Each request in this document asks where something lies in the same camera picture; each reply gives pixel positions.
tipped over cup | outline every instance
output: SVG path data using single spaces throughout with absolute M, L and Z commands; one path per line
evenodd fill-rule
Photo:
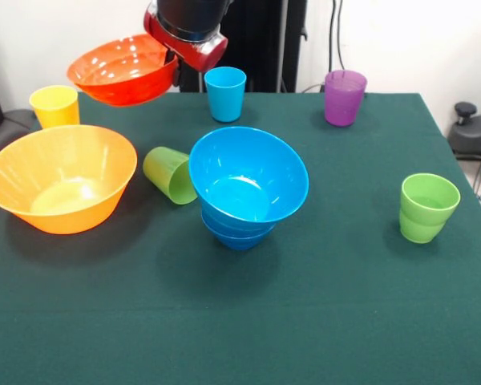
M 401 234 L 414 243 L 431 242 L 460 201 L 459 190 L 442 176 L 428 173 L 408 176 L 401 187 Z
M 167 147 L 153 148 L 144 158 L 144 175 L 173 203 L 186 205 L 197 198 L 188 168 L 189 156 Z

orange bowl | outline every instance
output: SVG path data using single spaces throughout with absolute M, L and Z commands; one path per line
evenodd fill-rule
M 80 233 L 112 214 L 136 165 L 134 146 L 106 128 L 33 132 L 0 151 L 0 207 L 47 233 Z
M 164 64 L 168 49 L 148 34 L 122 38 L 78 58 L 67 77 L 99 102 L 126 107 L 152 100 L 172 85 L 175 56 Z

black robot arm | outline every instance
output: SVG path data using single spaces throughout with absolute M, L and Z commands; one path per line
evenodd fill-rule
M 233 0 L 157 0 L 160 24 L 175 37 L 203 42 L 213 35 Z

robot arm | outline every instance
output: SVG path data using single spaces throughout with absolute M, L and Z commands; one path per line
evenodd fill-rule
M 214 68 L 228 40 L 220 21 L 233 0 L 152 0 L 144 29 L 199 72 Z

yellow cup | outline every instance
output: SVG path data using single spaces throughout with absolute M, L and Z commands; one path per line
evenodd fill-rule
M 29 102 L 42 128 L 80 124 L 79 93 L 72 87 L 40 88 Z

